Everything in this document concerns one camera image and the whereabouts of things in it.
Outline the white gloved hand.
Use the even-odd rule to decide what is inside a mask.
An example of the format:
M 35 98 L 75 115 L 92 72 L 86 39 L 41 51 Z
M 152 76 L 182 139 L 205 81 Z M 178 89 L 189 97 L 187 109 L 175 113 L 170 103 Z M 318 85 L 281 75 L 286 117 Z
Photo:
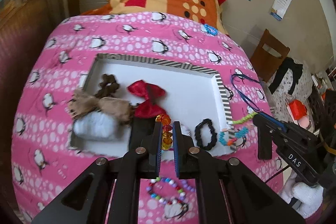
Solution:
M 289 204 L 292 198 L 296 198 L 301 205 L 295 209 L 304 219 L 314 215 L 321 207 L 323 202 L 323 187 L 320 184 L 308 186 L 304 182 L 296 182 L 298 178 L 294 171 L 291 171 L 279 196 Z

